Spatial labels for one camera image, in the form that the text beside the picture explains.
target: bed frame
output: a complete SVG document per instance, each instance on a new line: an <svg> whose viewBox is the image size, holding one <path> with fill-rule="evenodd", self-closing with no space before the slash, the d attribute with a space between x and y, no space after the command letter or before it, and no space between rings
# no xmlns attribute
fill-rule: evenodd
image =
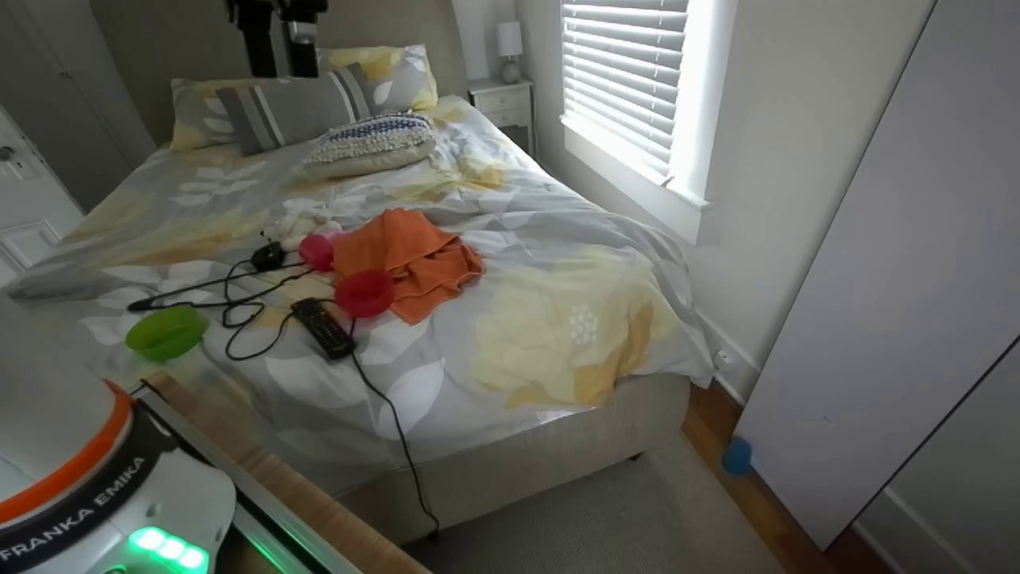
<svg viewBox="0 0 1020 574"><path fill-rule="evenodd" d="M122 81L156 139L170 137L172 76L248 76L242 34L227 23L218 0L93 0L93 11L122 67ZM332 0L318 27L318 44L425 43L438 92L465 92L461 44L450 0ZM597 411L425 462L427 502L442 527L455 527L615 465L638 456L655 437L676 437L684 400L689 382L682 375L626 381ZM332 486L338 478L333 468L318 468L300 453L280 456L389 538L411 541L429 534L406 473L344 492Z"/></svg>

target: lamp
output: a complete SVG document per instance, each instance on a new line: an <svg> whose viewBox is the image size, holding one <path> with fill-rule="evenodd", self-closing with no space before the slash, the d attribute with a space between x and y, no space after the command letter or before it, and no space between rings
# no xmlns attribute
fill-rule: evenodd
<svg viewBox="0 0 1020 574"><path fill-rule="evenodd" d="M518 83L518 54L523 54L518 23L497 27L497 51L503 58L499 81Z"/></svg>

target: window blinds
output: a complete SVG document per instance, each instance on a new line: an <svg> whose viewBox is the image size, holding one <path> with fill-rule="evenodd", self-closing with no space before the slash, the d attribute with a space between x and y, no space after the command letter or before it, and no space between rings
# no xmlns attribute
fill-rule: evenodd
<svg viewBox="0 0 1020 574"><path fill-rule="evenodd" d="M670 174L684 0L564 0L564 122Z"/></svg>

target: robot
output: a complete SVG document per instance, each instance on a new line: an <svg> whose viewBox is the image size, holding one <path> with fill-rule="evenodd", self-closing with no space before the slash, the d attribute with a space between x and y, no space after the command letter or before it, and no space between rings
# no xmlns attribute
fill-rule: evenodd
<svg viewBox="0 0 1020 574"><path fill-rule="evenodd" d="M284 49L294 76L318 76L314 34L327 0L227 0L227 15L245 34L252 76L277 76L272 15L280 5Z"/></svg>
<svg viewBox="0 0 1020 574"><path fill-rule="evenodd" d="M214 571L233 483L0 293L0 571Z"/></svg>

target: red cloth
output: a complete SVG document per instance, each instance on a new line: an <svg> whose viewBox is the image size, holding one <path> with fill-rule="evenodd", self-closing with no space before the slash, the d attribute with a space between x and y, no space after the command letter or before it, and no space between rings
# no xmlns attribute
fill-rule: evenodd
<svg viewBox="0 0 1020 574"><path fill-rule="evenodd" d="M473 249L437 229L418 211L386 211L332 246L333 280L357 270L386 270L393 313L405 322L427 320L481 274Z"/></svg>

